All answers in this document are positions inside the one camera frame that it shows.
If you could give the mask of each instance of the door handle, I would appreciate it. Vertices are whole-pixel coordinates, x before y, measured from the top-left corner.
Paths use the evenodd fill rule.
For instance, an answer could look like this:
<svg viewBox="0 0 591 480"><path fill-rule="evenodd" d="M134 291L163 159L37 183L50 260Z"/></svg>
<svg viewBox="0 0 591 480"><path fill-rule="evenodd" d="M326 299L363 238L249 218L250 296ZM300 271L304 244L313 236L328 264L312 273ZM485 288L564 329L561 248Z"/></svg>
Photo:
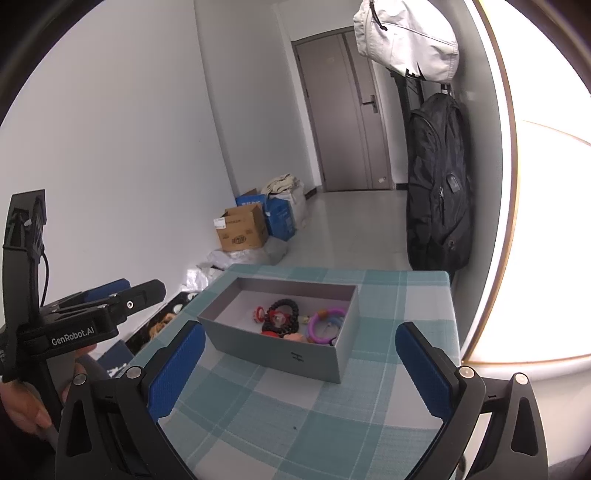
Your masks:
<svg viewBox="0 0 591 480"><path fill-rule="evenodd" d="M378 113L378 103L375 99L375 95L370 96L370 102L362 102L361 105L373 105L374 106L374 113Z"/></svg>

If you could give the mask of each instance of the checkered tablecloth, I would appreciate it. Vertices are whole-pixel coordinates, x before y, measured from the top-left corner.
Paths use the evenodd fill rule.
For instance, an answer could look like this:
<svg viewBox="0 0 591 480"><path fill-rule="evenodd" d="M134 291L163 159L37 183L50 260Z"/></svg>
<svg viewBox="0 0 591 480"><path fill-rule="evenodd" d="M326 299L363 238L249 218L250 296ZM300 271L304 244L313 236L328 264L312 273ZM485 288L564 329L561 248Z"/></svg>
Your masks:
<svg viewBox="0 0 591 480"><path fill-rule="evenodd" d="M459 365L447 274L236 265L196 297L134 359L145 365L236 275L357 284L359 332L340 385L206 346L173 413L170 442L200 480L404 479L437 433L394 347L412 320Z"/></svg>

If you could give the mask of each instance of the blue box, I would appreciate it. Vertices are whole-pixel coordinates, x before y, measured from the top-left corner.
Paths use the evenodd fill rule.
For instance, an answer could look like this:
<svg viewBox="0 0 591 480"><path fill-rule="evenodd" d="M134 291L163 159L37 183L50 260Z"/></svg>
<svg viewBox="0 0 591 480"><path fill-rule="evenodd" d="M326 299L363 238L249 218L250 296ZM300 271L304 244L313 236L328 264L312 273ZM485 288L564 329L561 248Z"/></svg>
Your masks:
<svg viewBox="0 0 591 480"><path fill-rule="evenodd" d="M268 198L267 195L248 192L236 199L236 205L250 205L260 203L265 214L265 221L269 234L287 242L296 233L291 217L291 206L287 200Z"/></svg>

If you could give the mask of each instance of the human hand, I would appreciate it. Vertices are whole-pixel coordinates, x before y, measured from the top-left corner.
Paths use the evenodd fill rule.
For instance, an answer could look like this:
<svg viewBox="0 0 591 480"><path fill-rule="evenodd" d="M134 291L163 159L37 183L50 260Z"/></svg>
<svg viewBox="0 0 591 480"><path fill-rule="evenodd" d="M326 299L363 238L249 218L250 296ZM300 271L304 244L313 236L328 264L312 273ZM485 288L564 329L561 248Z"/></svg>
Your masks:
<svg viewBox="0 0 591 480"><path fill-rule="evenodd" d="M93 351L95 348L96 345L91 345L77 350L76 358ZM79 363L75 363L73 377L81 373L85 373L84 368ZM69 390L70 385L61 394L64 402ZM0 399L8 417L23 432L37 434L39 429L45 430L51 427L51 417L43 403L21 382L0 382Z"/></svg>

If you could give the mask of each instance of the brown cardboard box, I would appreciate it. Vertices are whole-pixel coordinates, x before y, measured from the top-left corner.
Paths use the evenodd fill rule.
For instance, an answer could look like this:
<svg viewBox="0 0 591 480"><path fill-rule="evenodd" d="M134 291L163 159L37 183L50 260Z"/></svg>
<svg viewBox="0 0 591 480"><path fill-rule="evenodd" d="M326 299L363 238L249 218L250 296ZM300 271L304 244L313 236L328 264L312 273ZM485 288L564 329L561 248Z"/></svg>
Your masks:
<svg viewBox="0 0 591 480"><path fill-rule="evenodd" d="M214 224L225 252L260 248L269 238L265 216L258 203L229 208Z"/></svg>

